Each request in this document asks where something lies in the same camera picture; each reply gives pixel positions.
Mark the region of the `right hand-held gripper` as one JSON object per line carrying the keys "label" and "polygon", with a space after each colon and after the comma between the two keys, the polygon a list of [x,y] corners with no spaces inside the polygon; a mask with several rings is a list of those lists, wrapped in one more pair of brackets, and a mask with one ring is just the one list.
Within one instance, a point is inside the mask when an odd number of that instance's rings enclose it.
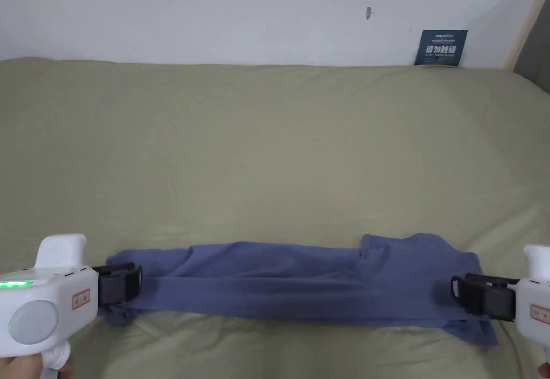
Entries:
{"label": "right hand-held gripper", "polygon": [[524,254],[528,277],[455,275],[451,294],[469,314],[501,321],[515,319],[518,332],[543,346],[549,362],[549,246],[527,245]]}

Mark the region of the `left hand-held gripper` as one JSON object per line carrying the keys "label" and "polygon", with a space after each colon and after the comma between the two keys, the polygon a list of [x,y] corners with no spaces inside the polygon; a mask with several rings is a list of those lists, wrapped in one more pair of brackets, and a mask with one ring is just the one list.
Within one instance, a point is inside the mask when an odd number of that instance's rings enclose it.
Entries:
{"label": "left hand-held gripper", "polygon": [[134,300],[142,268],[133,262],[90,267],[86,237],[43,239],[32,268],[1,275],[1,357],[38,354],[41,377],[57,378],[70,356],[69,339],[98,314],[99,306]]}

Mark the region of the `person's left hand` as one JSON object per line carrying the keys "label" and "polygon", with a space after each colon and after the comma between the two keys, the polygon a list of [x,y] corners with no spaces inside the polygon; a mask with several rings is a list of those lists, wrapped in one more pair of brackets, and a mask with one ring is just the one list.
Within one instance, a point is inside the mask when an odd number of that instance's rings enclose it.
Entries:
{"label": "person's left hand", "polygon": [[4,379],[39,379],[43,369],[41,354],[1,358]]}

